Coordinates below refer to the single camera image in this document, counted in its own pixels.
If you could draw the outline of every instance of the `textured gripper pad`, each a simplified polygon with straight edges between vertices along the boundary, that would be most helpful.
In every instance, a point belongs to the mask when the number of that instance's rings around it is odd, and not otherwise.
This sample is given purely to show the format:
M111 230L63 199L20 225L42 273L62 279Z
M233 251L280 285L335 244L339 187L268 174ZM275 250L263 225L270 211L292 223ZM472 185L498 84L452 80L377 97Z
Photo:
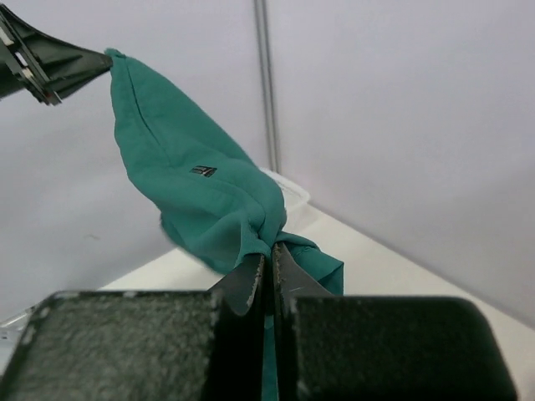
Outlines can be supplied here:
M492 331L468 301L297 298L293 335L294 399L517 399Z
M0 399L203 399L217 318L208 292L56 294L33 314Z

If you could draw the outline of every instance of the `white table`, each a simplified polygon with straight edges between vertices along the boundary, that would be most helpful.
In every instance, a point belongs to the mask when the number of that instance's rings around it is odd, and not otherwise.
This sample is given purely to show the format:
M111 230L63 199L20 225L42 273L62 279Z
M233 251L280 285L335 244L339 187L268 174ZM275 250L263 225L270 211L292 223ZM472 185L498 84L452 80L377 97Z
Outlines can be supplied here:
M293 224L296 234L316 241L323 251L345 262L346 294L449 295L472 300L494 330L520 399L535 399L535 330L312 206L306 206ZM207 289L220 278L195 258L174 250L103 289Z

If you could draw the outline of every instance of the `clear plastic container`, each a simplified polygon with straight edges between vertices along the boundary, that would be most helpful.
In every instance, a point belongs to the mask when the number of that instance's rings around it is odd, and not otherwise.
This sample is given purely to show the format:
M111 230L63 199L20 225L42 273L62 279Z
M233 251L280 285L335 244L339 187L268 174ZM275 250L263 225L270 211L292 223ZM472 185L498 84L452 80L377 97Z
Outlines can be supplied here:
M262 167L260 170L269 175L283 192L284 207L288 215L288 221L286 222L286 226L284 226L284 230L286 232L296 233L302 225L304 207L310 201L310 194L301 186L274 171Z

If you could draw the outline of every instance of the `black robotic arm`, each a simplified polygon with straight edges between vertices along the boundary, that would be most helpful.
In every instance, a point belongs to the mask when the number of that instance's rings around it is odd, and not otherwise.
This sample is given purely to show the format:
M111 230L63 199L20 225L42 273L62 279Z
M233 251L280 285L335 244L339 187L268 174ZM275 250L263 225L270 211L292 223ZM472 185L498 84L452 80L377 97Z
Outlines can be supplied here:
M56 105L110 70L111 58L52 38L0 4L0 100L27 89Z

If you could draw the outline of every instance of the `green cloth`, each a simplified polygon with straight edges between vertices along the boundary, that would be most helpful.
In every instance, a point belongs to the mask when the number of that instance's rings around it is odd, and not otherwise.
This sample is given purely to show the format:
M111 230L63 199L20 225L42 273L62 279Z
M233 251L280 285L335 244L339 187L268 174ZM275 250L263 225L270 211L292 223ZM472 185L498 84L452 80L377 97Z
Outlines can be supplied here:
M295 261L333 293L343 263L308 239L282 231L283 194L232 138L172 82L110 49L115 140L130 181L160 209L179 247L226 274L245 255L271 258L284 241ZM273 324L266 321L262 399L274 401Z

